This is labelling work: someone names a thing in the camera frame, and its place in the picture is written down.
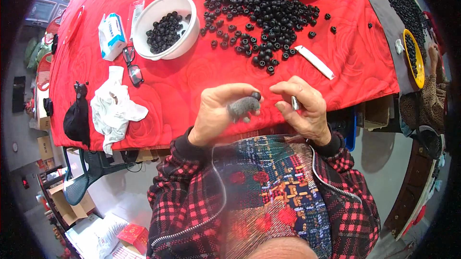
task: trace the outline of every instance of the zipper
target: zipper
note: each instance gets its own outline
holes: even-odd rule
[[[155,245],[157,245],[160,241],[163,241],[163,240],[169,240],[169,239],[173,239],[173,238],[176,238],[176,237],[179,237],[181,235],[184,235],[186,233],[189,233],[191,231],[194,231],[195,229],[199,228],[199,227],[202,227],[203,225],[205,225],[206,223],[210,222],[210,221],[213,221],[216,219],[217,216],[219,216],[219,214],[221,214],[221,212],[224,210],[224,207],[227,203],[227,195],[226,195],[226,187],[224,186],[224,183],[223,183],[223,180],[221,178],[221,175],[218,173],[218,170],[216,169],[216,166],[213,164],[213,153],[214,153],[214,147],[212,148],[211,150],[211,166],[213,168],[213,171],[215,172],[216,176],[218,177],[219,179],[219,182],[221,184],[221,189],[223,191],[223,194],[224,194],[224,198],[223,198],[223,205],[221,206],[221,209],[213,216],[210,217],[210,219],[208,219],[207,221],[205,222],[202,222],[198,225],[195,225],[193,227],[190,227],[190,228],[187,228],[181,232],[178,232],[178,233],[175,233],[175,234],[171,234],[171,235],[166,235],[166,236],[162,236],[162,237],[159,237],[157,239],[155,239],[152,244],[151,244],[151,247],[152,249],[154,248]]]
[[[311,149],[312,149],[312,170],[313,170],[315,176],[317,177],[317,179],[319,179],[319,181],[322,182],[322,184],[326,185],[330,189],[332,189],[332,190],[334,190],[334,191],[336,191],[336,192],[338,192],[340,194],[343,194],[344,196],[355,198],[355,199],[360,201],[360,204],[362,204],[362,199],[360,199],[360,197],[355,195],[354,193],[346,192],[344,190],[336,188],[336,187],[328,184],[327,182],[323,181],[322,179],[320,179],[319,174],[317,174],[317,171],[315,170],[315,151],[312,148],[312,146],[309,145],[309,147],[311,147]]]

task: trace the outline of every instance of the red plaid jacket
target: red plaid jacket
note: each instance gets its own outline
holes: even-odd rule
[[[171,155],[157,166],[147,192],[153,210],[148,258],[223,258],[222,179],[208,149],[195,147],[188,133],[172,141]],[[314,147],[316,184],[331,226],[332,258],[365,258],[380,232],[376,204],[354,159],[335,133],[325,147]]]

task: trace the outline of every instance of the black sleeve cuff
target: black sleeve cuff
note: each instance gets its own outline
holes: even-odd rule
[[[323,157],[332,157],[336,155],[339,152],[339,147],[341,146],[341,140],[336,134],[333,133],[330,124],[328,124],[328,129],[331,133],[331,141],[327,145],[317,146],[311,142],[311,146],[314,148],[315,152]]]
[[[208,151],[207,147],[197,147],[192,145],[187,138],[189,136],[192,127],[189,127],[186,130],[184,135],[178,137],[174,143],[176,152],[180,155],[181,158],[186,160],[201,160],[206,157],[206,152]]]

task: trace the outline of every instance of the yellow bowl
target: yellow bowl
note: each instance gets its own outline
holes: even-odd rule
[[[414,48],[416,50],[416,70],[418,71],[418,75],[414,75],[413,69],[411,67],[411,61],[410,57],[408,56],[408,51],[406,50],[406,40],[405,40],[405,35],[408,34],[410,35],[411,39],[413,40],[414,43]],[[416,39],[413,37],[413,34],[405,29],[403,31],[403,42],[405,43],[405,53],[406,53],[406,59],[408,60],[408,67],[410,68],[410,71],[413,75],[414,81],[416,82],[416,85],[418,88],[422,89],[424,86],[424,64],[423,64],[423,57],[421,56],[421,51],[419,50],[418,43],[416,43]]]

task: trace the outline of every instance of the red box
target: red box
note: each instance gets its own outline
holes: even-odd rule
[[[144,255],[147,251],[148,236],[149,231],[145,227],[130,223],[118,233],[117,238],[129,250]]]

